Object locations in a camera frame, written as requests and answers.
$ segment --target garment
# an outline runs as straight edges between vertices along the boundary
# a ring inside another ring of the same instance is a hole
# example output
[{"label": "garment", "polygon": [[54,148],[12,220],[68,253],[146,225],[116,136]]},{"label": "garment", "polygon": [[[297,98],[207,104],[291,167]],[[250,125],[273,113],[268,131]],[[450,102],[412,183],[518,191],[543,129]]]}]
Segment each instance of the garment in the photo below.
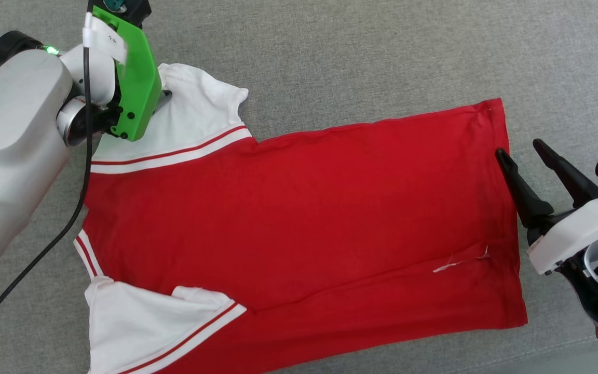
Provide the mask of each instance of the garment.
[{"label": "garment", "polygon": [[247,90],[159,71],[173,98],[145,136],[93,157],[93,374],[265,372],[527,322],[500,99],[256,142]]}]

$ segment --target green light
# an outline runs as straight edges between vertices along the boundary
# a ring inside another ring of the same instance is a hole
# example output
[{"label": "green light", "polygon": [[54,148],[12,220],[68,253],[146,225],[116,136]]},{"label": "green light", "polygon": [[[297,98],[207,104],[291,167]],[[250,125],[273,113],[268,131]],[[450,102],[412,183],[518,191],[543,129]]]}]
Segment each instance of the green light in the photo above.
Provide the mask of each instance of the green light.
[{"label": "green light", "polygon": [[45,49],[48,51],[48,53],[52,54],[52,55],[58,55],[59,54],[59,50],[54,48],[54,47],[50,47],[48,45],[47,49]]}]

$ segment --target gray background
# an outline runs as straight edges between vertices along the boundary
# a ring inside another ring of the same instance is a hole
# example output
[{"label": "gray background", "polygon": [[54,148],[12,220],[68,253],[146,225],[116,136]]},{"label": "gray background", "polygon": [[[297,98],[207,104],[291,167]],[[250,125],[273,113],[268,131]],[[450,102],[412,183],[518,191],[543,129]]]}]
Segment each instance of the gray background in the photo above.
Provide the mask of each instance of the gray background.
[{"label": "gray background", "polygon": [[[19,29],[68,49],[80,42],[85,8],[0,2],[0,35]],[[156,61],[249,88],[241,116],[259,140],[502,97],[513,156],[541,197],[558,210],[570,205],[532,151],[533,138],[594,178],[598,0],[152,0],[152,8],[144,27]],[[84,151],[73,150],[2,257],[0,292],[71,215]],[[521,279],[525,327],[380,346],[282,372],[553,372],[577,357],[598,372],[593,327],[567,282],[536,275],[525,258]],[[0,372],[87,371],[87,284],[65,239],[0,308]]]}]

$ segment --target red marking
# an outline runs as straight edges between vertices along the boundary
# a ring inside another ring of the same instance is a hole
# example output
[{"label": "red marking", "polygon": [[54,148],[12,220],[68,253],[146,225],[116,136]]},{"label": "red marking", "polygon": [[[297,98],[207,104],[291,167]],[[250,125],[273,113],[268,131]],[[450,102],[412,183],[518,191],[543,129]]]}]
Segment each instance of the red marking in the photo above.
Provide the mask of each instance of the red marking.
[{"label": "red marking", "polygon": [[196,151],[196,150],[199,150],[201,148],[204,148],[204,147],[210,145],[213,142],[216,142],[217,140],[221,140],[222,138],[225,138],[226,136],[232,134],[233,132],[235,132],[237,130],[242,130],[242,128],[246,128],[246,126],[237,126],[231,130],[224,132],[221,135],[218,135],[218,137],[215,137],[206,143],[200,144],[199,146],[195,146],[192,148],[186,148],[186,149],[182,149],[179,151],[168,152],[168,153],[164,153],[164,154],[156,154],[155,156],[147,156],[147,157],[136,158],[136,159],[128,159],[127,161],[92,161],[92,164],[93,165],[128,165],[128,164],[140,163],[141,161],[147,161],[148,159],[168,157],[168,156],[174,156],[175,154]]},{"label": "red marking", "polygon": [[85,258],[87,259],[87,262],[89,263],[89,267],[92,270],[93,276],[94,277],[97,276],[97,274],[96,274],[96,268],[93,266],[91,258],[89,257],[89,252],[87,251],[85,243],[83,243],[83,240],[79,236],[77,237],[77,240],[78,240],[78,244],[80,244],[81,249],[83,249],[83,253],[85,253]]},{"label": "red marking", "polygon": [[133,369],[128,369],[126,371],[120,372],[119,374],[129,374],[130,372],[134,372],[136,370],[142,369],[145,366],[149,366],[149,365],[153,364],[154,362],[158,362],[159,360],[163,359],[164,357],[167,357],[169,354],[171,354],[172,352],[178,350],[181,346],[183,346],[189,340],[191,340],[192,338],[194,338],[194,336],[196,336],[198,333],[200,333],[200,331],[206,329],[207,327],[209,327],[209,325],[211,325],[214,322],[218,321],[219,318],[223,317],[223,315],[225,315],[225,313],[230,312],[230,310],[234,309],[237,305],[239,305],[239,304],[234,303],[233,305],[231,305],[229,308],[227,308],[226,310],[224,310],[221,314],[217,315],[211,321],[207,322],[202,327],[200,327],[199,329],[197,329],[197,331],[195,331],[194,333],[190,334],[190,336],[188,338],[183,339],[183,341],[181,341],[181,343],[175,345],[174,348],[172,348],[171,350],[163,353],[162,355],[158,356],[157,358],[155,358],[153,360],[150,360],[149,362],[146,362],[145,364],[138,365],[136,367],[133,367]]}]

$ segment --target black cable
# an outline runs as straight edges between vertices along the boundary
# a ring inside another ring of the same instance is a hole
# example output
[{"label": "black cable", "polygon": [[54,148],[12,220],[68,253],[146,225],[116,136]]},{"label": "black cable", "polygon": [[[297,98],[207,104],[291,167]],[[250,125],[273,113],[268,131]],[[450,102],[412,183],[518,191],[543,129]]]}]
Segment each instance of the black cable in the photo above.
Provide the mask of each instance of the black cable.
[{"label": "black cable", "polygon": [[[93,3],[89,2],[88,5],[88,12],[92,12],[93,10]],[[52,248],[54,248],[54,246],[59,243],[59,241],[64,238],[64,236],[66,235],[66,233],[68,233],[71,230],[71,227],[73,227],[73,224],[75,223],[75,221],[78,219],[78,216],[80,215],[80,211],[83,208],[83,204],[85,203],[85,198],[86,198],[86,194],[87,194],[87,187],[89,187],[89,177],[91,175],[91,163],[92,163],[92,146],[93,146],[93,141],[92,141],[92,137],[93,137],[93,120],[92,120],[92,106],[91,106],[91,82],[90,82],[90,76],[89,76],[89,49],[87,47],[85,47],[84,51],[83,51],[83,64],[85,65],[85,70],[84,70],[84,74],[85,74],[85,102],[87,103],[85,106],[85,114],[86,114],[86,118],[85,118],[85,122],[86,122],[86,135],[87,135],[87,156],[86,156],[86,163],[85,163],[85,177],[83,179],[83,190],[80,192],[80,199],[78,200],[78,204],[75,207],[75,211],[73,212],[73,215],[71,216],[71,218],[69,219],[69,222],[66,224],[66,226],[63,228],[63,230],[61,230],[61,232],[59,232],[59,234],[57,234],[57,237],[55,237],[50,244],[48,244],[43,251],[41,251],[38,256],[36,256],[36,258],[34,258],[33,261],[31,261],[29,263],[29,265],[26,266],[26,268],[24,268],[24,270],[10,283],[10,285],[2,292],[2,295],[0,295],[0,304],[5,300],[5,298],[10,294],[11,291],[13,291],[13,289],[15,288],[15,286],[17,286],[20,281],[22,279],[24,279],[24,277],[26,277],[26,275],[31,271],[31,269],[34,268],[34,266],[36,266],[40,260],[42,260],[43,257],[45,257],[45,255],[47,255],[48,252],[50,252],[50,250]]]}]

